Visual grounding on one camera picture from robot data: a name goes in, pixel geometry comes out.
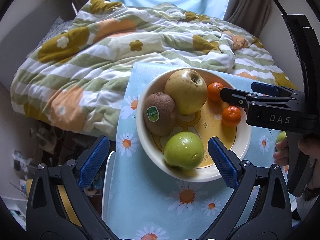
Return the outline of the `person's right hand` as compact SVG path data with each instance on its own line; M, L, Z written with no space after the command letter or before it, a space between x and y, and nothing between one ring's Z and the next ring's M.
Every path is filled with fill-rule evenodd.
M311 157L311 160L319 161L319 140L311 138L302 138L298 141L297 146L299 150ZM273 158L276 164L280 166L289 165L289 143L288 139L276 143L276 152L273 154Z

